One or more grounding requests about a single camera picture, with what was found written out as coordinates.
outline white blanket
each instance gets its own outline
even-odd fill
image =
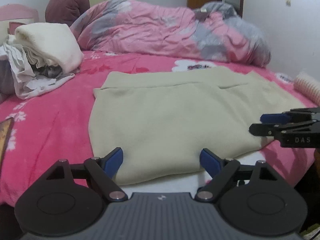
[[[32,23],[15,31],[16,43],[23,46],[29,62],[37,68],[60,66],[64,73],[75,70],[82,62],[83,53],[68,25]]]

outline black cable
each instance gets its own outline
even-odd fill
[[[319,234],[320,234],[320,230],[313,237],[311,237],[309,240],[314,240],[317,236],[319,236]]]

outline logo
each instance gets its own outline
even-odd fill
[[[293,79],[290,76],[283,74],[283,73],[276,73],[276,77],[279,80],[281,80],[283,83],[286,83],[286,84],[293,82]]]
[[[294,139],[294,142],[295,142],[295,143],[310,143],[310,141],[311,141],[310,137],[307,137],[307,138],[304,138],[304,137],[301,137],[301,138],[296,137],[296,138]]]
[[[161,201],[164,201],[164,200],[166,200],[166,199],[167,199],[167,197],[166,197],[166,196],[164,196],[164,195],[161,195],[160,197],[158,197],[158,199],[159,199],[159,200],[161,200]]]

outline person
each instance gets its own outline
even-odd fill
[[[70,27],[89,8],[89,0],[50,0],[45,20],[49,23],[65,23]]]

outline white fabric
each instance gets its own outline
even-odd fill
[[[124,150],[119,185],[200,170],[199,152],[220,158],[261,149],[248,131],[265,113],[303,107],[275,83],[225,67],[171,73],[112,72],[99,90],[89,135],[95,156]]]
[[[61,74],[58,78],[35,75],[21,44],[17,44],[14,35],[4,43],[4,51],[11,65],[14,90],[17,97],[28,99],[50,92],[74,77],[75,74]]]
[[[68,25],[33,23],[19,26],[16,43],[23,46],[29,62],[37,68],[60,66],[64,73],[74,71],[82,62],[83,53]]]
[[[4,51],[4,46],[0,46],[0,60],[7,60],[8,59],[8,55],[7,53]]]

